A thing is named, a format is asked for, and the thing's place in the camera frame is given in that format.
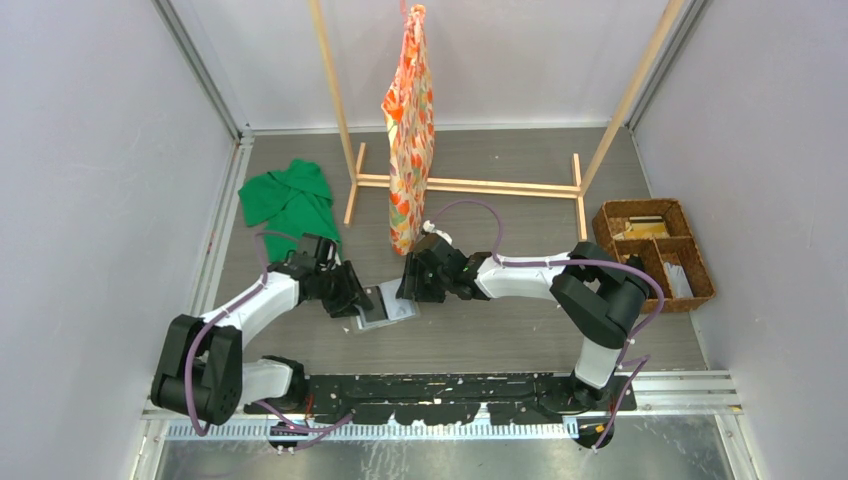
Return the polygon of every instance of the brown woven basket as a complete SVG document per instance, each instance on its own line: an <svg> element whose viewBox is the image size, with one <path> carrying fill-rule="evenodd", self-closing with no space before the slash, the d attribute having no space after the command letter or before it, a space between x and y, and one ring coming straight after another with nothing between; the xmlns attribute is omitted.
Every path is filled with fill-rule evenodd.
<svg viewBox="0 0 848 480"><path fill-rule="evenodd" d="M613 237L624 231L630 217L661 216L670 238L615 240ZM672 198L648 200L615 200L601 206L592 220L595 239L604 250L625 262L630 255L639 255L645 264L645 273L651 276L666 297L663 312L690 312L715 296L715 288L707 273L698 245L692 236L689 222L683 214L680 202ZM671 282L664 262L683 267L693 297L677 298L671 291ZM642 313L649 313L657 306L656 296L645 302Z"/></svg>

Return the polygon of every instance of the green cloth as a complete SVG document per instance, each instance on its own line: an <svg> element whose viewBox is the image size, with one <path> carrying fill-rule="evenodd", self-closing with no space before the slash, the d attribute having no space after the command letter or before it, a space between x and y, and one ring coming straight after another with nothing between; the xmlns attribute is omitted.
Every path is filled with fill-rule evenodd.
<svg viewBox="0 0 848 480"><path fill-rule="evenodd" d="M313 233L332 238L341 245L333 222L333 194L318 165L295 158L288 170L275 170L253 177L239 190L244 221L248 227L268 221L266 230L294 238ZM297 245L276 236L265 236L268 260L286 258Z"/></svg>

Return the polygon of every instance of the wooden clothing rack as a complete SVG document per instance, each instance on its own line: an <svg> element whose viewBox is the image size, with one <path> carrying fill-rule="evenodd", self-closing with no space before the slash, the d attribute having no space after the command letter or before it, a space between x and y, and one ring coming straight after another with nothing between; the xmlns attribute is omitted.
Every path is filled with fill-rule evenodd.
<svg viewBox="0 0 848 480"><path fill-rule="evenodd" d="M663 11L660 21L654 30L651 40L645 52L642 54L642 59L633 73L633 77L624 91L624 95L618 102L615 113L607 126L595 154L592 155L592 160L589 162L589 168L586 170L586 176L581 175L580 158L575 153L571 157L571 165L574 175L574 183L571 185L563 184L544 184L544 183L514 183L514 182L492 182L487 180L464 180L458 178L428 178L427 190L442 191L442 192L464 192L464 193L488 193L493 195L519 195L527 197L546 197L546 198L567 198L574 199L577 210L577 234L581 241L587 240L589 232L586 226L586 209L583 198L598 173L601 163L609 151L609 147L621 128L624 118L630 112L633 102L636 99L645 78L653 66L657 55L660 52L666 38L677 19L684 0L669 0ZM312 12L312 22L315 25L315 32L318 35L318 42L321 46L321 56L324 58L324 72L327 76L327 84L330 88L330 95L333 98L333 107L336 112L336 122L339 126L339 135L342 140L342 148L344 149L345 163L347 163L348 173L350 174L351 188L350 195L347 200L347 208L345 209L344 223L350 226L353 218L353 209L356 206L356 196L359 189L362 187L388 188L388 175L374 175L362 173L362 162L365 158L365 144L359 145L359 153L354 159L353 147L350 143L350 135L348 134L347 121L345 120L344 105L339 92L338 78L336 77L336 69L333 65L333 55L327 42L327 29L324 25L324 17L321 12L320 0L309 0L310 10Z"/></svg>

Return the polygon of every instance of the orange floral dress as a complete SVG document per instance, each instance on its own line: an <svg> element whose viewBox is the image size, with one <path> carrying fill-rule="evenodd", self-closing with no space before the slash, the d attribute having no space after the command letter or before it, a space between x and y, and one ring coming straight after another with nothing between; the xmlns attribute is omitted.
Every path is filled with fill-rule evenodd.
<svg viewBox="0 0 848 480"><path fill-rule="evenodd" d="M395 78L383 99L389 133L389 229L392 248L405 255L415 243L433 162L433 89L427 66L422 5L410 8Z"/></svg>

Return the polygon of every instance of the gray wall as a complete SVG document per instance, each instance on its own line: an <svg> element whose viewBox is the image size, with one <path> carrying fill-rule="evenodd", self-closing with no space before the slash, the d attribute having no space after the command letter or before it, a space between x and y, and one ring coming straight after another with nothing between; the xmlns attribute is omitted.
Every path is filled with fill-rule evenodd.
<svg viewBox="0 0 848 480"><path fill-rule="evenodd" d="M308 0L172 0L254 129L335 127ZM397 68L397 0L323 0L347 121L373 127ZM606 126L667 0L426 0L437 125Z"/></svg>
<svg viewBox="0 0 848 480"><path fill-rule="evenodd" d="M119 478L232 142L149 0L0 3L0 477Z"/></svg>
<svg viewBox="0 0 848 480"><path fill-rule="evenodd" d="M713 2L636 133L717 284L693 317L769 478L845 476L846 19L838 1Z"/></svg>

